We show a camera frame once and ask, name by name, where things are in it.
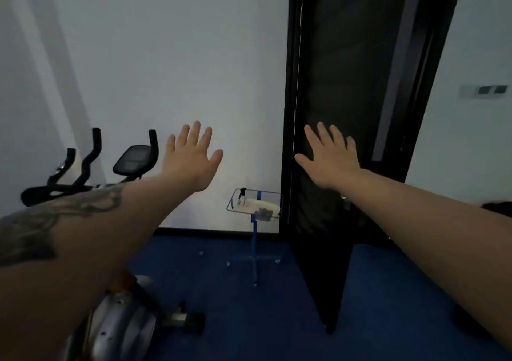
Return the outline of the person's left hand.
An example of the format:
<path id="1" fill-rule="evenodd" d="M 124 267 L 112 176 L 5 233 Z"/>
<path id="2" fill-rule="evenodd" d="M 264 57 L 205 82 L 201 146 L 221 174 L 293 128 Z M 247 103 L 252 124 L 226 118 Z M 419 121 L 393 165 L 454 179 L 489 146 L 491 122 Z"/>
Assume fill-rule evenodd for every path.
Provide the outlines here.
<path id="1" fill-rule="evenodd" d="M 213 154 L 208 154 L 213 129 L 201 128 L 198 144 L 195 147 L 188 147 L 187 138 L 191 126 L 192 124 L 184 124 L 181 131 L 175 135 L 175 151 L 169 156 L 164 154 L 162 173 L 166 177 L 182 182 L 189 191 L 199 192 L 206 190 L 214 179 L 205 176 L 206 161 Z"/>

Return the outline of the black door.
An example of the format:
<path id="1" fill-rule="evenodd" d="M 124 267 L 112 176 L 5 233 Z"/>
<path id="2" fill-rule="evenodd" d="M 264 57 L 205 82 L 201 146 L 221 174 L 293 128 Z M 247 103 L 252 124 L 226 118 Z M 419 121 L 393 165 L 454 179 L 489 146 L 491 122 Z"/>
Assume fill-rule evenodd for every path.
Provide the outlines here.
<path id="1" fill-rule="evenodd" d="M 356 141 L 369 168 L 407 0 L 304 0 L 293 155 L 312 158 L 304 126 L 322 122 Z M 290 245 L 321 327 L 336 330 L 358 211 L 318 187 L 297 162 L 290 182 Z"/>

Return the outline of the person's right forearm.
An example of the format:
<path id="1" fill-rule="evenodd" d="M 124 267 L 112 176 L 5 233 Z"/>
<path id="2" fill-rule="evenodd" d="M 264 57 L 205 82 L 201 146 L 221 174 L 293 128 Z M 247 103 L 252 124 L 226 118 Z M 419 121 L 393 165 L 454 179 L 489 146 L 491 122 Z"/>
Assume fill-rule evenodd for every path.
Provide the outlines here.
<path id="1" fill-rule="evenodd" d="M 512 218 L 367 170 L 334 187 L 512 352 Z"/>

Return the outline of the person's left forearm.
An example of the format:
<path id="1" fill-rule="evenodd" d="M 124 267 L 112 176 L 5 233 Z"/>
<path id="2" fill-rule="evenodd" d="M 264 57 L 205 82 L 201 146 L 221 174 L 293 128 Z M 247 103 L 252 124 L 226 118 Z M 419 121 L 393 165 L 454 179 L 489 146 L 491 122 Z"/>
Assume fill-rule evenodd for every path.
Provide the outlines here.
<path id="1" fill-rule="evenodd" d="M 51 356 L 164 219 L 204 190 L 161 174 L 0 218 L 0 361 Z"/>

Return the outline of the white cloth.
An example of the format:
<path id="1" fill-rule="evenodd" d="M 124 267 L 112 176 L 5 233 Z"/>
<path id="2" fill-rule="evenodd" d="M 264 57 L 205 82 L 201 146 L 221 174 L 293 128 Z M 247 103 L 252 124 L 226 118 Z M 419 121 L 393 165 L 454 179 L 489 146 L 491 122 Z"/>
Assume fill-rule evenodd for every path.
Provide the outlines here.
<path id="1" fill-rule="evenodd" d="M 281 214 L 278 204 L 254 198 L 246 198 L 242 208 L 253 215 L 263 215 L 264 217 L 279 217 Z"/>

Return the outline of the wall switch panel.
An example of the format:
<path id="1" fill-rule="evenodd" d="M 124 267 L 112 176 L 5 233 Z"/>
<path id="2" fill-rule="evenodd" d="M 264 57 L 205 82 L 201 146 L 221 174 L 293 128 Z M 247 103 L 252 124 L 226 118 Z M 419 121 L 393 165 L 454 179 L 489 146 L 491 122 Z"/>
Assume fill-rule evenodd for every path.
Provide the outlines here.
<path id="1" fill-rule="evenodd" d="M 508 85 L 463 85 L 459 88 L 459 99 L 501 99 L 507 95 Z"/>

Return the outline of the black and silver exercise bike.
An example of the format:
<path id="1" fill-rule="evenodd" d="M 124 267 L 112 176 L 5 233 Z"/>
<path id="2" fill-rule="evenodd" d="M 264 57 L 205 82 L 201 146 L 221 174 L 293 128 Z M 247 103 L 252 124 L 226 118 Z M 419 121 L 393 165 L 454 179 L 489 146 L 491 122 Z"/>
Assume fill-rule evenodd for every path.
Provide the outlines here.
<path id="1" fill-rule="evenodd" d="M 59 183 L 77 155 L 76 149 L 68 148 L 66 159 L 46 185 L 21 193 L 22 203 L 32 207 L 79 192 L 106 188 L 107 184 L 86 184 L 91 176 L 91 165 L 102 151 L 101 130 L 93 128 L 92 137 L 93 149 L 81 162 L 80 176 L 72 184 Z M 48 361 L 144 361 L 159 331 L 180 329 L 201 335 L 205 322 L 205 314 L 188 311 L 185 301 L 174 310 L 166 310 L 153 290 L 151 278 L 136 276 L 125 269 L 57 355 Z"/>

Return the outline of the blue rolling tray stand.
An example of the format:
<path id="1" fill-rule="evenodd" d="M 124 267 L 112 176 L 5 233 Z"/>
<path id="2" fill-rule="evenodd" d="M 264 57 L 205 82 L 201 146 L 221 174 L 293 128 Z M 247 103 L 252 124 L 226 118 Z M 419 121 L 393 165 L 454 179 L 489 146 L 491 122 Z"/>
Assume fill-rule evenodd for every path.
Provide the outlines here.
<path id="1" fill-rule="evenodd" d="M 250 252 L 245 255 L 233 256 L 226 260 L 226 267 L 231 267 L 236 262 L 248 262 L 251 264 L 251 279 L 254 287 L 259 285 L 259 270 L 258 264 L 262 261 L 270 261 L 275 264 L 280 264 L 281 256 L 276 254 L 259 254 L 258 253 L 258 226 L 260 223 L 270 223 L 278 221 L 282 216 L 282 203 L 283 195 L 280 192 L 268 191 L 268 190 L 257 190 L 246 188 L 246 198 L 254 198 L 263 201 L 272 202 L 278 204 L 281 208 L 281 214 L 279 217 L 264 217 L 263 215 L 253 215 L 242 207 L 237 206 L 237 201 L 240 193 L 240 188 L 236 188 L 226 206 L 228 212 L 233 212 L 242 215 L 250 216 L 250 222 L 253 230 L 250 238 Z"/>

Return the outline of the person's right hand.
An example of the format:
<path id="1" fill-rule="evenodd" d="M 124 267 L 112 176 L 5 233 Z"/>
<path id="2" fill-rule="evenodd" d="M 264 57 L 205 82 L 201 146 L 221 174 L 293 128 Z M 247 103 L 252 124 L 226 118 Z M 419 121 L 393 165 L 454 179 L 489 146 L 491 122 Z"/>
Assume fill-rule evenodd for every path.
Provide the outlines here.
<path id="1" fill-rule="evenodd" d="M 358 156 L 347 150 L 347 138 L 335 125 L 326 128 L 335 142 L 334 147 L 324 147 L 319 140 L 318 131 L 315 132 L 310 125 L 304 126 L 304 133 L 312 151 L 312 157 L 308 158 L 317 164 L 317 177 L 310 178 L 320 188 L 348 196 L 355 178 L 361 173 Z"/>

